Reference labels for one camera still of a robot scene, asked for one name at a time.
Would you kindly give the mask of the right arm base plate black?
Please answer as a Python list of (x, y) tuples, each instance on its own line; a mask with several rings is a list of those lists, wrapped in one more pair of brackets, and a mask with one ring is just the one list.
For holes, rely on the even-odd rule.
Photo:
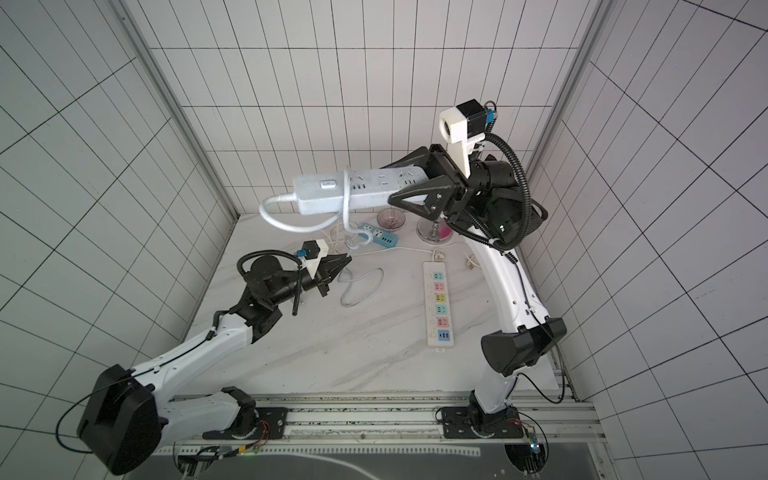
[(504, 407), (496, 413), (485, 413), (479, 406), (441, 407), (436, 419), (446, 439), (521, 439), (525, 436), (518, 410)]

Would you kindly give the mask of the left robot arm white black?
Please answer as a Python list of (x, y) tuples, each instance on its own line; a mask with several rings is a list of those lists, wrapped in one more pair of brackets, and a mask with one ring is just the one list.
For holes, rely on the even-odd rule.
[(191, 400), (175, 395), (209, 368), (263, 338), (286, 301), (297, 311), (301, 295), (331, 283), (350, 263), (344, 254), (315, 252), (312, 241), (296, 253), (259, 250), (236, 269), (245, 283), (238, 302), (213, 316), (211, 327), (147, 362), (114, 365), (97, 378), (77, 426), (78, 438), (114, 475), (131, 472), (157, 449), (213, 433), (252, 448), (274, 433), (255, 399), (235, 386)]

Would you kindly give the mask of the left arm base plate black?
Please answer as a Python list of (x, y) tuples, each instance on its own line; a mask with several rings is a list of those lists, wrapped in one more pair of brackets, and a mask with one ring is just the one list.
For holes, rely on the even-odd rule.
[(205, 440), (243, 440), (246, 443), (282, 439), (289, 410), (284, 407), (257, 407), (252, 413), (238, 414), (225, 430), (204, 432)]

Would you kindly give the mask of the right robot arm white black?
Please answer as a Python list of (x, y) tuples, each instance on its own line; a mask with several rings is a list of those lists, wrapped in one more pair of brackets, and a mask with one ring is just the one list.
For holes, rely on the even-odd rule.
[(424, 219), (446, 221), (474, 253), (491, 291), (500, 322), (482, 337), (488, 368), (470, 395), (468, 416), (476, 430), (504, 421), (507, 400), (527, 367), (556, 347), (567, 331), (534, 295), (514, 250), (547, 219), (531, 197), (516, 154), (477, 160), (463, 173), (439, 145), (420, 147), (391, 168), (415, 167), (425, 179), (390, 196), (390, 205)]

